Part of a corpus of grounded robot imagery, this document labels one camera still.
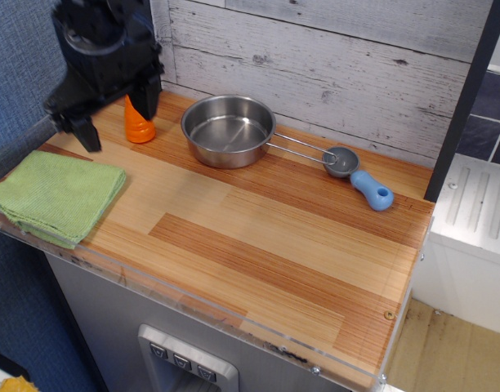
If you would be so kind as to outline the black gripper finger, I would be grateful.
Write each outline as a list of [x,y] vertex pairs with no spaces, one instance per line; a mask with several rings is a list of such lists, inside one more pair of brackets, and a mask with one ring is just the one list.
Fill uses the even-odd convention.
[[94,127],[90,117],[71,118],[69,120],[69,130],[87,152],[97,153],[101,151],[98,131]]
[[157,112],[159,94],[162,90],[160,77],[154,75],[150,78],[138,81],[128,93],[134,109],[149,121]]

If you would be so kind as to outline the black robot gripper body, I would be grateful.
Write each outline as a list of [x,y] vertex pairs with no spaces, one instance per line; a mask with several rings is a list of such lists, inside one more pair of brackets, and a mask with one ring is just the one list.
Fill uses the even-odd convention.
[[44,107],[58,130],[163,73],[147,1],[59,1],[51,19],[66,74]]

